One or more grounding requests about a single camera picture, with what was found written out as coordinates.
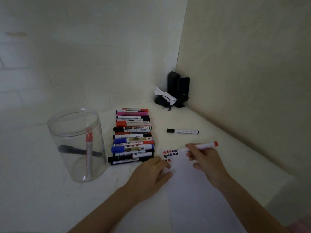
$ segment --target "black speaker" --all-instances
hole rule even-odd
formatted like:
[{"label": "black speaker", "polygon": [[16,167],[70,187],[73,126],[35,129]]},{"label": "black speaker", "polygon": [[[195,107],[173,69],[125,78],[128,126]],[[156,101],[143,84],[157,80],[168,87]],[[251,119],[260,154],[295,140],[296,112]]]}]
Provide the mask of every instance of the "black speaker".
[{"label": "black speaker", "polygon": [[177,83],[179,78],[180,75],[173,71],[167,75],[167,92],[175,98],[177,98]]},{"label": "black speaker", "polygon": [[188,101],[188,93],[189,93],[189,84],[190,78],[179,78],[177,81],[177,91],[176,91],[176,103],[175,106],[177,108],[182,108],[184,106],[184,102]]}]

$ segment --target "white paper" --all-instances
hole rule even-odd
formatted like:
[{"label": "white paper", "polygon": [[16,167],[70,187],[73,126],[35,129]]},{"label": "white paper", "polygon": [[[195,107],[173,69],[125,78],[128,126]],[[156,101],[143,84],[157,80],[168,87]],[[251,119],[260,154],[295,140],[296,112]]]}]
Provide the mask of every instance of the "white paper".
[{"label": "white paper", "polygon": [[155,86],[154,94],[163,96],[163,98],[169,102],[169,105],[173,105],[177,101],[175,97],[171,96],[167,92],[161,91],[157,86]]},{"label": "white paper", "polygon": [[173,232],[246,233],[221,192],[185,153],[173,157],[174,176],[166,190]]}]

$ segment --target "plastic container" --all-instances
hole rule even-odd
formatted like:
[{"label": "plastic container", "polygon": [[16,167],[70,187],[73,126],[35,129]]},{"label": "plastic container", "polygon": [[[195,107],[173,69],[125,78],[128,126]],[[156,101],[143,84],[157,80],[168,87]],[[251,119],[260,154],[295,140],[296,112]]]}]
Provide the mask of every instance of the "plastic container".
[{"label": "plastic container", "polygon": [[100,120],[95,110],[60,111],[48,120],[48,128],[73,181],[92,181],[107,169]]}]

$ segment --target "white wall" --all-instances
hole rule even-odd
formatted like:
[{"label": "white wall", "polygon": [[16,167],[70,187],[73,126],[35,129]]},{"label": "white wall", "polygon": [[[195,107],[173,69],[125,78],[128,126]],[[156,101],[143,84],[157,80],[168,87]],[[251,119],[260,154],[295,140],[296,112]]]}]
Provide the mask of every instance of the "white wall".
[{"label": "white wall", "polygon": [[153,98],[175,70],[187,0],[0,0],[0,130]]}]

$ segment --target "white desk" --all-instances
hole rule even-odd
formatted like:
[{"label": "white desk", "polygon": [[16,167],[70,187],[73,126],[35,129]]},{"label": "white desk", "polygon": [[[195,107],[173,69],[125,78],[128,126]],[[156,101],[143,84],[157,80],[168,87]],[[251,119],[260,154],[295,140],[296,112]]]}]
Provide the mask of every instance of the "white desk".
[{"label": "white desk", "polygon": [[[292,178],[264,157],[218,129],[188,108],[148,108],[155,154],[189,142],[218,141],[228,172],[263,206]],[[115,110],[100,113],[106,155],[111,156]],[[198,135],[166,133],[167,128],[199,130]],[[2,149],[0,231],[66,232],[126,183],[139,163],[111,166],[98,179],[78,184],[64,169],[46,125],[0,134]],[[164,190],[134,208],[116,231],[171,232]]]}]

